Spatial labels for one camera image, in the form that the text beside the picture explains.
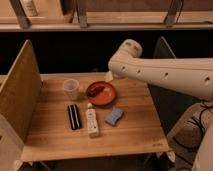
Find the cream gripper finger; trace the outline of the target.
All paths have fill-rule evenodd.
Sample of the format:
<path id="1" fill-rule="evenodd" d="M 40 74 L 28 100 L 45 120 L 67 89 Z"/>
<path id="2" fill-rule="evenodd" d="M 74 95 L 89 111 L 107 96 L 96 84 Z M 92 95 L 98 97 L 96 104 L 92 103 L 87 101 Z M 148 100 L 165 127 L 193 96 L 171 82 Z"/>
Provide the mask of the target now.
<path id="1" fill-rule="evenodd" d="M 108 71 L 108 72 L 106 73 L 106 75 L 105 75 L 105 81 L 106 81 L 106 82 L 110 82 L 110 81 L 112 81 L 113 79 L 114 79 L 114 77 L 113 77 L 112 72 L 111 72 L 111 71 Z"/>

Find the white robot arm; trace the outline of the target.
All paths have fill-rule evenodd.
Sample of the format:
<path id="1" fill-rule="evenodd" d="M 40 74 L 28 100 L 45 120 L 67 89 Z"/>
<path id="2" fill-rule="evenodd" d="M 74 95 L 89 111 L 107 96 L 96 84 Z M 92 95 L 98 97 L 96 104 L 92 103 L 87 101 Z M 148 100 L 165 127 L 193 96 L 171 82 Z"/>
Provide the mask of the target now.
<path id="1" fill-rule="evenodd" d="M 148 84 L 168 139 L 193 114 L 213 111 L 213 58 L 177 58 L 163 37 L 151 59 L 142 57 L 138 42 L 125 40 L 110 58 L 108 68 L 117 76 Z"/>

